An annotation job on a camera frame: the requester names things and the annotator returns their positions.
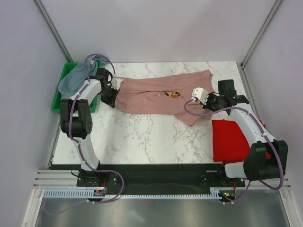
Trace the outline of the pink t shirt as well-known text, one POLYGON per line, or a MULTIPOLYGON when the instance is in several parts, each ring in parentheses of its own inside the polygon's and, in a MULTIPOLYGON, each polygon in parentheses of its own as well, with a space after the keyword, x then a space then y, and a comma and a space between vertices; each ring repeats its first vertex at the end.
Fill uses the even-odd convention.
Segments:
POLYGON ((214 92, 210 70, 149 79, 122 78, 115 107, 130 114, 173 115, 188 126, 199 121, 184 110, 194 88, 214 92))

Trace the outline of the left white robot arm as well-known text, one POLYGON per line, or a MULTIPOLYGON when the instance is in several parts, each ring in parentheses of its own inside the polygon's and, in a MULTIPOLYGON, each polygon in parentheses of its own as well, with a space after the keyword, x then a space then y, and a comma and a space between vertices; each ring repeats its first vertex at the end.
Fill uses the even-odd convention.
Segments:
POLYGON ((101 102, 114 108, 119 93, 119 83, 105 68, 99 68, 95 76, 89 76, 75 95, 60 102, 60 125, 63 133, 75 145, 81 165, 77 175, 78 187, 106 187, 109 173, 98 171, 100 161, 94 151, 90 134, 93 120, 90 104, 100 95, 101 102))

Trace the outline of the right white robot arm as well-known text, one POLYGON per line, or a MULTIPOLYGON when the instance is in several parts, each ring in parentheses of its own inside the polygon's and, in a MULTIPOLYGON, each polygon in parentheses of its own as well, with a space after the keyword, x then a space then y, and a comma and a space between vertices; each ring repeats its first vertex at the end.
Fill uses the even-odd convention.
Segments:
POLYGON ((217 181, 228 186, 234 178, 260 181, 279 178, 278 190, 282 187, 286 169, 288 145, 271 135, 253 113, 251 105, 244 95, 238 95, 234 81, 218 82, 219 92, 198 89, 199 101, 204 109, 214 113, 225 111, 234 120, 244 134, 250 150, 243 162, 225 165, 225 170, 217 174, 217 181))

